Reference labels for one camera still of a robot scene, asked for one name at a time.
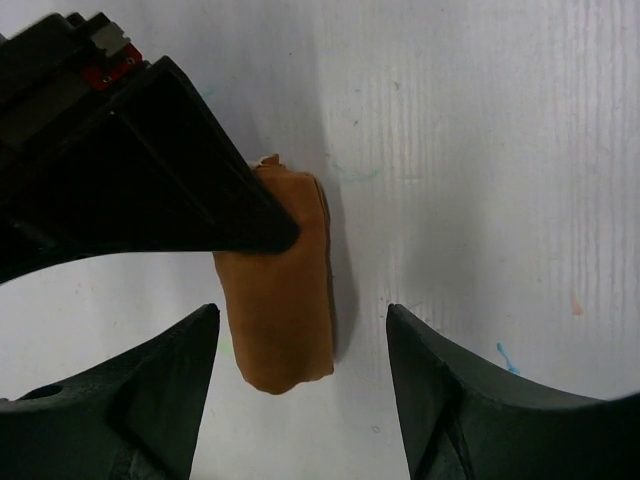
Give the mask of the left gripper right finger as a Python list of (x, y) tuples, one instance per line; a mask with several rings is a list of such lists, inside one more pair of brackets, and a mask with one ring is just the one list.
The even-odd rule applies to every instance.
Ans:
[(638, 478), (638, 395), (598, 400), (535, 383), (399, 304), (386, 332), (411, 478)]

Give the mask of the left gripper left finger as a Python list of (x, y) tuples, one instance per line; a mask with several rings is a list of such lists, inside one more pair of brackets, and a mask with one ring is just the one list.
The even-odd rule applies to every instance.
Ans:
[(220, 312), (1, 402), (4, 479), (187, 479), (216, 356)]

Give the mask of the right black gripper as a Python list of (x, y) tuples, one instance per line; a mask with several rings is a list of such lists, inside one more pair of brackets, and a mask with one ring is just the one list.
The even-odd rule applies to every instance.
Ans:
[[(1, 39), (3, 281), (116, 253), (272, 254), (297, 240), (171, 59), (90, 94), (145, 64), (103, 13), (53, 13)], [(45, 148), (25, 151), (60, 115)]]

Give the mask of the orange underwear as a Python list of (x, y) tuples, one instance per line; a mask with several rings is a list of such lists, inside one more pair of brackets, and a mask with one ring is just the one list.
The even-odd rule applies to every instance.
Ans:
[(219, 252), (214, 263), (240, 373), (257, 390), (280, 395), (334, 371), (330, 217), (312, 174), (288, 169), (276, 154), (254, 172), (299, 236), (280, 254)]

